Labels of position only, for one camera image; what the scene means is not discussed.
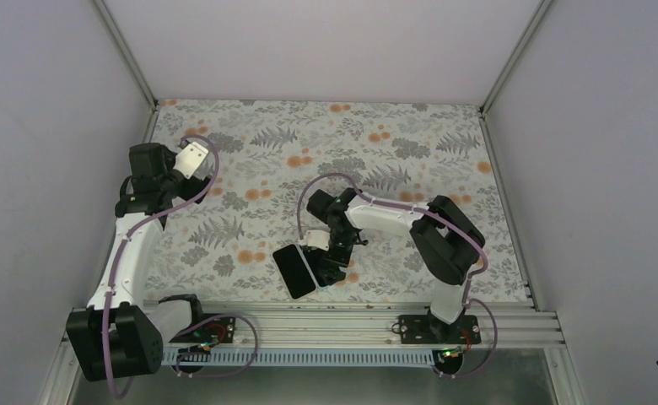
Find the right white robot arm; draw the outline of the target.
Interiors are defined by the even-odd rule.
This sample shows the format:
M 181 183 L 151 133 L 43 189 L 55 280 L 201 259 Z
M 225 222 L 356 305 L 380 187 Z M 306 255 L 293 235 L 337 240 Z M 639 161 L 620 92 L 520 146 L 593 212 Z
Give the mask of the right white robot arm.
M 437 343 L 460 336 L 469 272 L 483 258 L 485 238 L 450 198 L 437 196 L 430 202 L 406 205 L 353 188 L 338 196 L 318 190 L 310 196 L 307 211 L 328 228 L 310 230 L 299 239 L 321 287 L 343 279 L 353 248 L 368 243 L 362 231 L 408 238 L 436 280 L 426 324 L 420 331 Z

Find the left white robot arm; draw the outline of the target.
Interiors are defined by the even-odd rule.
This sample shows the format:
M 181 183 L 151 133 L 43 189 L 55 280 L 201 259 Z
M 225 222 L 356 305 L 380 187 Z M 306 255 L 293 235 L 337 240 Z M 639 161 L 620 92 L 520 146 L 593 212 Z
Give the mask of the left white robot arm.
M 88 381 L 155 373 L 177 334 L 198 340 L 206 330 L 197 298 L 172 297 L 147 314 L 143 297 L 152 256 L 169 215 L 201 202 L 213 176 L 200 177 L 216 149 L 196 139 L 178 152 L 161 143 L 129 150 L 131 173 L 115 205 L 115 234 L 103 276 L 88 304 L 72 310 L 66 334 Z

